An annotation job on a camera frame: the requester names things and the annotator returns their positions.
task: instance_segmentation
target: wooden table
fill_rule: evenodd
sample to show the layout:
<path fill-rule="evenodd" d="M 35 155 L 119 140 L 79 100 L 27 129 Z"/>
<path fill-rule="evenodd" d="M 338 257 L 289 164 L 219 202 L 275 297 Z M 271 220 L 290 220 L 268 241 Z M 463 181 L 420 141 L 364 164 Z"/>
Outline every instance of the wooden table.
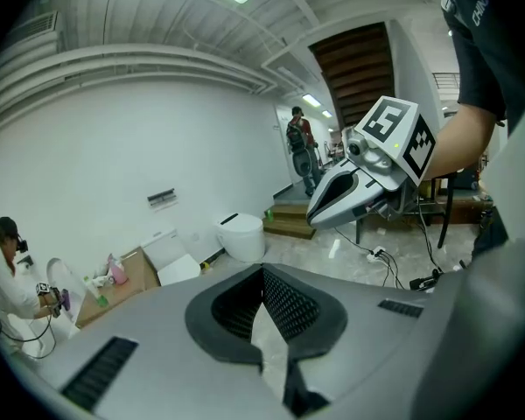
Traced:
<path fill-rule="evenodd" d="M 89 291 L 86 292 L 76 319 L 78 328 L 91 324 L 132 296 L 159 286 L 158 274 L 150 266 L 142 248 L 136 248 L 124 255 L 122 265 L 129 279 L 123 284 L 99 288 L 99 292 L 108 300 L 107 306 L 99 306 L 94 296 Z"/>

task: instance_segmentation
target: railing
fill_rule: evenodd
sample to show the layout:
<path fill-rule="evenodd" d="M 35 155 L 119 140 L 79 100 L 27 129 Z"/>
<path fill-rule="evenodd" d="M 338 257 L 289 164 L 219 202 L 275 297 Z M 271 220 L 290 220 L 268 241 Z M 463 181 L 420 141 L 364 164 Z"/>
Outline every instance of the railing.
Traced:
<path fill-rule="evenodd" d="M 434 73 L 437 88 L 459 88 L 461 82 L 460 73 Z"/>

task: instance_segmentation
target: woman wearing black cap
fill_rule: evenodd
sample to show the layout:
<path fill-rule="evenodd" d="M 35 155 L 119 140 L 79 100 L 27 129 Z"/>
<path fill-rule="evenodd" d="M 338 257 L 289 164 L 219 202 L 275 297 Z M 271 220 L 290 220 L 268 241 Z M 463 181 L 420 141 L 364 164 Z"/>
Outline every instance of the woman wearing black cap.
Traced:
<path fill-rule="evenodd" d="M 8 354 L 19 352 L 23 342 L 8 320 L 8 314 L 21 319 L 39 319 L 51 311 L 48 305 L 56 303 L 51 294 L 38 296 L 36 292 L 23 290 L 14 280 L 16 268 L 13 260 L 21 238 L 18 226 L 11 218 L 0 218 L 0 345 Z"/>

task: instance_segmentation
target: jeans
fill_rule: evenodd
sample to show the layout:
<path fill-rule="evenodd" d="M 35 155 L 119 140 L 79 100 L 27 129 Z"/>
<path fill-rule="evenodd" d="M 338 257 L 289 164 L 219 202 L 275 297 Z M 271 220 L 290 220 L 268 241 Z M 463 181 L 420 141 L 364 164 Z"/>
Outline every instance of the jeans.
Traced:
<path fill-rule="evenodd" d="M 315 155 L 315 148 L 313 148 L 312 146 L 308 146 L 307 152 L 309 152 L 309 157 L 311 159 L 311 172 L 304 177 L 304 185 L 305 191 L 307 193 L 313 193 L 313 191 L 319 186 L 319 182 L 321 181 L 321 171 L 319 170 L 319 162 L 317 161 L 317 156 Z"/>

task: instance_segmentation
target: red shirt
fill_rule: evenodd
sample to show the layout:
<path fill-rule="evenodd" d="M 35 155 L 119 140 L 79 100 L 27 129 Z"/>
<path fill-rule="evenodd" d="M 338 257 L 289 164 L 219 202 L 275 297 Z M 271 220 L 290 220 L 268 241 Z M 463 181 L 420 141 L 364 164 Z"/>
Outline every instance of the red shirt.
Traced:
<path fill-rule="evenodd" d="M 300 119 L 299 115 L 295 115 L 291 121 L 291 125 L 297 125 L 306 135 L 307 135 L 307 144 L 310 144 L 311 146 L 315 145 L 315 139 L 313 138 L 312 134 L 312 126 L 309 124 L 307 120 L 304 118 L 301 119 L 301 126 L 299 125 L 298 120 Z"/>

